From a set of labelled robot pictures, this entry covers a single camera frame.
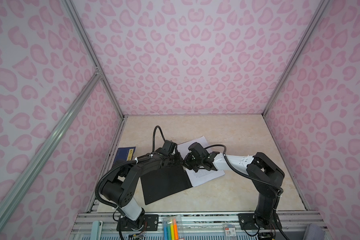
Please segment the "orange and black folder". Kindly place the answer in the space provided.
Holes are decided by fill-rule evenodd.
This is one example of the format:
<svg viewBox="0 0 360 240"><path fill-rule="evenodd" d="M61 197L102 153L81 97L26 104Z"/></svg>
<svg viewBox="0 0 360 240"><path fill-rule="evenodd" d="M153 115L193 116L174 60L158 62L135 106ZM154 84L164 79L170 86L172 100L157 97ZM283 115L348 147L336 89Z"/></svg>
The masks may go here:
<svg viewBox="0 0 360 240"><path fill-rule="evenodd" d="M192 187L182 165L159 169L160 153L146 154L138 157L138 160L141 161L145 157L148 160L141 176L141 184L146 205Z"/></svg>

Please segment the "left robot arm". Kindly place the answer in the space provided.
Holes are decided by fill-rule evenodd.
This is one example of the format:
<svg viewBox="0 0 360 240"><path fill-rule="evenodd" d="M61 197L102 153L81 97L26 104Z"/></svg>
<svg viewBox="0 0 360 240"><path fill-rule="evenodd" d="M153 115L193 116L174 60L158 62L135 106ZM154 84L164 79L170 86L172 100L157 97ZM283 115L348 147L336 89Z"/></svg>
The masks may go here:
<svg viewBox="0 0 360 240"><path fill-rule="evenodd" d="M145 204L151 204L191 187L179 152L162 150L148 153L132 161L116 161L96 185L96 199L120 213L117 230L155 231L158 217L146 215L134 194L141 183Z"/></svg>

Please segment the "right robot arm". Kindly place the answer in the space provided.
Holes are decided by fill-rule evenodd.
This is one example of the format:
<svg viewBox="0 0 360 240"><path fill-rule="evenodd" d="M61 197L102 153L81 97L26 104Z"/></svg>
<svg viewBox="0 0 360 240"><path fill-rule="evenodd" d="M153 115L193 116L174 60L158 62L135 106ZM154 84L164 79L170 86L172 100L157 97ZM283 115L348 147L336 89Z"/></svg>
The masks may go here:
<svg viewBox="0 0 360 240"><path fill-rule="evenodd" d="M193 151L186 155L182 165L194 172L231 170L251 180L259 193L253 224L267 229L274 222L275 211L284 191L282 184L285 173L264 153L240 157L219 152L200 155Z"/></svg>

